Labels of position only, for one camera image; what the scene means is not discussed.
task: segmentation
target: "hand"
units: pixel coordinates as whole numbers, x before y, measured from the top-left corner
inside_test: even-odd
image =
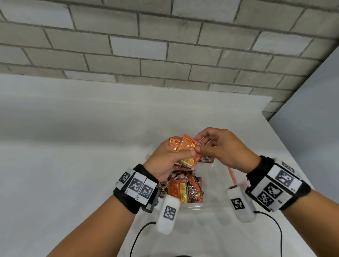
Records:
[[[195,136],[206,146],[198,146],[195,150],[202,155],[212,155],[222,164],[249,173],[255,169],[260,156],[253,153],[239,138],[227,129],[208,127]]]
[[[182,159],[192,158],[195,155],[194,150],[173,152],[170,148],[170,140],[163,141],[144,163],[144,168],[156,177],[159,182],[168,178],[174,170],[173,165]]]

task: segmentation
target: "gray brick wall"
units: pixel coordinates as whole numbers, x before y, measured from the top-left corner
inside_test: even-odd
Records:
[[[0,73],[272,96],[337,47],[339,0],[0,2]]]

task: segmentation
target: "brick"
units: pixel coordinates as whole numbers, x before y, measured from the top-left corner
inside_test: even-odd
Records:
[[[235,23],[289,31],[303,8],[256,0],[243,0]]]
[[[338,38],[339,14],[307,9],[293,28],[293,32]]]
[[[262,32],[253,46],[254,51],[299,55],[310,44],[312,38],[297,35]]]
[[[168,61],[194,64],[216,65],[221,49],[204,46],[170,43],[168,47]]]
[[[174,0],[173,15],[202,20],[233,22],[240,0]]]
[[[309,75],[319,64],[316,60],[275,56],[266,71],[294,75]]]
[[[0,73],[11,73],[7,65],[0,64]]]
[[[90,71],[140,75],[140,62],[138,59],[90,54],[85,56]]]
[[[193,65],[190,80],[228,84],[233,83],[237,74],[237,70]]]
[[[219,66],[263,71],[271,59],[270,55],[224,50]]]
[[[47,1],[0,1],[0,9],[8,21],[73,28],[71,16],[64,4]]]
[[[220,85],[220,84],[211,84],[209,91],[221,91],[221,92],[232,92],[232,93],[241,93],[248,94],[251,92],[252,87],[247,86],[233,86],[233,85]]]
[[[324,60],[337,46],[335,40],[315,38],[301,56]]]
[[[28,76],[37,76],[37,77],[48,77],[48,78],[65,78],[62,71],[44,69],[44,68],[35,68],[35,67],[25,67],[25,66],[10,66],[11,73],[28,75]]]
[[[201,22],[140,15],[140,36],[195,44]]]
[[[138,35],[137,15],[84,6],[71,6],[77,29],[126,36]]]
[[[208,83],[193,82],[193,81],[180,81],[180,80],[165,80],[166,87],[177,87],[183,89],[193,89],[193,90],[208,90]]]
[[[0,43],[50,48],[45,33],[40,27],[14,23],[0,23]]]
[[[268,121],[275,115],[275,113],[269,113],[269,112],[262,112],[262,114],[265,117],[265,119],[267,119]]]
[[[75,72],[75,71],[65,71],[65,74],[68,79],[115,82],[115,76],[110,74]]]
[[[188,79],[191,65],[141,60],[141,74],[147,77]]]
[[[306,77],[297,77],[297,76],[289,76],[286,75],[277,88],[280,89],[290,89],[290,90],[297,90],[305,81]]]
[[[283,75],[277,74],[241,71],[235,81],[235,84],[258,87],[276,87],[282,77]]]
[[[284,105],[283,102],[269,102],[264,108],[263,112],[276,113]]]
[[[107,0],[107,6],[142,12],[170,14],[171,0]]]
[[[66,2],[75,2],[83,4],[92,4],[92,5],[102,5],[101,0],[64,0]]]
[[[300,3],[305,5],[314,5],[326,8],[337,8],[339,6],[338,0],[285,0],[285,2]]]
[[[253,29],[204,23],[198,44],[249,49],[258,33]]]
[[[146,77],[130,77],[130,76],[118,76],[119,83],[125,84],[137,84],[137,85],[151,85],[151,86],[163,86],[163,79],[146,78]]]
[[[250,93],[250,95],[256,95],[256,96],[272,96],[273,99],[271,101],[276,101],[276,102],[285,102],[292,94],[293,94],[293,91],[259,88],[259,87],[253,88],[252,92]]]
[[[0,45],[0,62],[31,64],[25,53],[18,47]]]
[[[111,54],[108,36],[57,29],[46,29],[46,32],[55,49],[83,53]]]
[[[165,42],[111,37],[111,43],[114,55],[155,60],[166,59],[167,43]]]
[[[25,49],[36,66],[64,68],[70,70],[87,70],[83,54],[47,49]]]

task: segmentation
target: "person's right hand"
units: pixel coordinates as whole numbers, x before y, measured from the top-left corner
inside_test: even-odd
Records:
[[[206,146],[198,146],[195,150],[201,155],[211,155],[222,164],[249,173],[255,169],[260,161],[260,156],[253,153],[231,131],[221,128],[208,127],[195,136]]]

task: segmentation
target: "wire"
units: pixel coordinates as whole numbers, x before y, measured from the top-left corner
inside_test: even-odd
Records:
[[[151,224],[156,224],[156,222],[155,222],[155,221],[149,222],[149,223],[147,223],[145,226],[143,226],[143,227],[140,229],[140,231],[139,231],[139,233],[137,234],[137,237],[135,238],[134,243],[133,243],[133,245],[132,245],[132,248],[131,248],[131,252],[130,252],[130,254],[129,254],[129,257],[132,256],[132,251],[133,251],[134,245],[135,245],[135,243],[137,242],[137,239],[138,239],[140,233],[142,232],[142,230],[143,230],[145,227],[147,227],[148,225],[151,225]]]
[[[264,212],[259,212],[259,211],[254,211],[254,213],[260,213],[260,214],[263,214],[263,215],[266,215],[268,217],[270,217],[272,220],[274,220],[274,222],[278,225],[278,228],[280,230],[280,256],[282,257],[282,230],[281,230],[281,227],[279,226],[278,222],[270,215],[268,215],[267,213],[264,213]]]

